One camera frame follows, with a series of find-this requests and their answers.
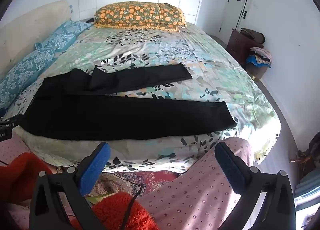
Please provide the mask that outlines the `black pants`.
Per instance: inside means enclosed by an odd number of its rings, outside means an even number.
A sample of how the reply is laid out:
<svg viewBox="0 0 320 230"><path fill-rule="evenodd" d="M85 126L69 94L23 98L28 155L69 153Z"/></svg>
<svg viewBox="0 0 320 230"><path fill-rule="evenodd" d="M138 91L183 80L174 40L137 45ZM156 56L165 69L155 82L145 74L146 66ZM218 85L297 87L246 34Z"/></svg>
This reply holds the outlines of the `black pants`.
<svg viewBox="0 0 320 230"><path fill-rule="evenodd" d="M182 64L114 73L73 69L43 80L20 126L35 136L106 142L193 136L235 127L224 102L124 96L124 92L190 79Z"/></svg>

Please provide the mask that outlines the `blue floral pillow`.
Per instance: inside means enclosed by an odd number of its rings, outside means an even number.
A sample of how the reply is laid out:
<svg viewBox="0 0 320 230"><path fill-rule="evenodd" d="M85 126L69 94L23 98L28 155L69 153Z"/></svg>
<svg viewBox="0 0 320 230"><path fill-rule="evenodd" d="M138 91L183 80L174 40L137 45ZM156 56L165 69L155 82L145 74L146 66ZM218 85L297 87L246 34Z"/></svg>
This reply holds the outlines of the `blue floral pillow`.
<svg viewBox="0 0 320 230"><path fill-rule="evenodd" d="M5 112L18 95L54 62L54 54L67 50L91 23L66 21L25 56L1 79L1 111Z"/></svg>

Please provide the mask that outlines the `red fuzzy sleeve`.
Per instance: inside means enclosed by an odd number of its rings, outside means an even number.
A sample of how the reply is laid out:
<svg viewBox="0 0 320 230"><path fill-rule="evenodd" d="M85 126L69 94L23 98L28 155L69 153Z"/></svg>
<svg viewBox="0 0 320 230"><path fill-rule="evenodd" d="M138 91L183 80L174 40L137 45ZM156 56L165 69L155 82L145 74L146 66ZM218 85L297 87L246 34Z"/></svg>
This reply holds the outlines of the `red fuzzy sleeve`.
<svg viewBox="0 0 320 230"><path fill-rule="evenodd" d="M39 172L52 174L49 166L33 153L22 153L0 171L1 209L31 199Z"/></svg>

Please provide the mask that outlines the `pink dotted pajama leg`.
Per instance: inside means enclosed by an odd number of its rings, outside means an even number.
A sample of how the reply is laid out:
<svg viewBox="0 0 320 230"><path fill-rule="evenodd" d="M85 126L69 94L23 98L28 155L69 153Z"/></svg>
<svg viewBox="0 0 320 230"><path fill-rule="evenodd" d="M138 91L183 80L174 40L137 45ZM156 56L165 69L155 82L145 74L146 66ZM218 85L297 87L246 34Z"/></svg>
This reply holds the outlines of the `pink dotted pajama leg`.
<svg viewBox="0 0 320 230"><path fill-rule="evenodd" d="M138 202L159 229L218 229L239 198L210 149L184 174Z"/></svg>

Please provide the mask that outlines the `patterned red rug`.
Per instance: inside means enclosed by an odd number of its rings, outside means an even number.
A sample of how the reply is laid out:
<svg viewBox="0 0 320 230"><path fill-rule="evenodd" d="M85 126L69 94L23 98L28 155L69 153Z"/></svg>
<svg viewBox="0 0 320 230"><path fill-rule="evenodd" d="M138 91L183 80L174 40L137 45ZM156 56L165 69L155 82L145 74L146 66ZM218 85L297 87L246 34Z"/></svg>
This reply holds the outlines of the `patterned red rug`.
<svg viewBox="0 0 320 230"><path fill-rule="evenodd" d="M148 194L173 181L180 174L170 171L138 171L102 173L86 199L96 204L104 197L116 193L128 193L134 196L141 190L140 196Z"/></svg>

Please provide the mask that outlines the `beige headboard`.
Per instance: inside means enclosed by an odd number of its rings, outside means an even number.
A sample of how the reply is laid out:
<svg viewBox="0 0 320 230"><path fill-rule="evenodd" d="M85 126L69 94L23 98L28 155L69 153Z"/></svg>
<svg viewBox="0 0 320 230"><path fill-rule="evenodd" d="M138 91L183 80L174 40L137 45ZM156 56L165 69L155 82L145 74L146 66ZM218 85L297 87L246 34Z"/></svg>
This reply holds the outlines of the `beige headboard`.
<svg viewBox="0 0 320 230"><path fill-rule="evenodd" d="M67 0L52 2L17 17L1 28L1 78L35 50L62 23L71 19Z"/></svg>

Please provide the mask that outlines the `floral bed sheet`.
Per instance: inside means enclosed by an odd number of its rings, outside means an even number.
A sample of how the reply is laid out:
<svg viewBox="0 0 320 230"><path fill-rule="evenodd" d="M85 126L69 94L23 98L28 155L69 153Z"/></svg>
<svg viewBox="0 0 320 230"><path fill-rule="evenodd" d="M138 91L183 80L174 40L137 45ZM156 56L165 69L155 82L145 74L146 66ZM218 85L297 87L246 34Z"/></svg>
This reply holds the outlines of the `floral bed sheet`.
<svg viewBox="0 0 320 230"><path fill-rule="evenodd" d="M251 160L262 163L277 141L280 120L244 69L203 30L188 24L180 32L90 27L11 104L5 117L24 113L43 79L95 66L112 73L138 67L184 64L191 80L126 92L127 97L224 101L235 128L196 136L111 141L109 173L167 170L183 173L217 142L239 137L249 142Z"/></svg>

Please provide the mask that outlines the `clothes pile in basket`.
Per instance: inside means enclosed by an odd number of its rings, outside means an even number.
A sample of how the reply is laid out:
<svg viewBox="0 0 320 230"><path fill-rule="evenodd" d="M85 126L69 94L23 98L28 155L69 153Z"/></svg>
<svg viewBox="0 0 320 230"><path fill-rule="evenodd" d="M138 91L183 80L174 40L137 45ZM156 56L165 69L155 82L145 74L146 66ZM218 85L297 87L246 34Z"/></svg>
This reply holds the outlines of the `clothes pile in basket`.
<svg viewBox="0 0 320 230"><path fill-rule="evenodd" d="M252 47L246 59L246 71L256 80L260 80L266 73L268 68L271 68L273 57L271 53L259 47Z"/></svg>

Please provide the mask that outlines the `dark brown cabinet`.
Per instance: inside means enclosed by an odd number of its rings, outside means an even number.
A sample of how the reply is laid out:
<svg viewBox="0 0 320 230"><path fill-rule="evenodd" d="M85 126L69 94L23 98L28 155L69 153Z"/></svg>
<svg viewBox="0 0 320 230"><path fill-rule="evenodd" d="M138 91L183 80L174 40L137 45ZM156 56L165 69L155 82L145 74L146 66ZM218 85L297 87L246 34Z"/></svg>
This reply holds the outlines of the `dark brown cabinet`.
<svg viewBox="0 0 320 230"><path fill-rule="evenodd" d="M233 29L226 51L244 68L253 47L263 48L264 46Z"/></svg>

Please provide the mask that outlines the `olive bag on cabinet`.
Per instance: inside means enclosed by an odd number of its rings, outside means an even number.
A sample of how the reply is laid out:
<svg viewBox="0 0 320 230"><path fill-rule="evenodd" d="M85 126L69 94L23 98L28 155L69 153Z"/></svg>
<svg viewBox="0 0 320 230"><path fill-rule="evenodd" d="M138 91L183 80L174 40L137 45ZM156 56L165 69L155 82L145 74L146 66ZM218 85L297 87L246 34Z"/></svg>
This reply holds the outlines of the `olive bag on cabinet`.
<svg viewBox="0 0 320 230"><path fill-rule="evenodd" d="M262 33L257 32L252 29L241 28L240 33L245 35L247 38L252 39L256 43L264 44L266 41L266 39Z"/></svg>

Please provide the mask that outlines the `orange floral pillow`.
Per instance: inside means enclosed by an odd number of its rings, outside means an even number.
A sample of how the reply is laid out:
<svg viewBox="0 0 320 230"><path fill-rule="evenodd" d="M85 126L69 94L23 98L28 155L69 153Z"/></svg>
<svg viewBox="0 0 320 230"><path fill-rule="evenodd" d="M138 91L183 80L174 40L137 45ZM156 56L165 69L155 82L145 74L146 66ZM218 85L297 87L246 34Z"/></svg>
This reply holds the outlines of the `orange floral pillow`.
<svg viewBox="0 0 320 230"><path fill-rule="evenodd" d="M187 25L182 10L171 4L119 2L98 9L94 15L94 26L179 32Z"/></svg>

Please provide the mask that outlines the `white door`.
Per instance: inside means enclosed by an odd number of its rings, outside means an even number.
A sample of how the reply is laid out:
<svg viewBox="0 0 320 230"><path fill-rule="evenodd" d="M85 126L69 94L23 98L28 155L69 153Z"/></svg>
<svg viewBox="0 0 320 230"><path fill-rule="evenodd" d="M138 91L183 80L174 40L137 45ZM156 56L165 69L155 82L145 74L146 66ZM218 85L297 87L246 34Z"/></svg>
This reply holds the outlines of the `white door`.
<svg viewBox="0 0 320 230"><path fill-rule="evenodd" d="M232 30L240 30L251 6L252 0L227 0L218 38L225 44L231 37Z"/></svg>

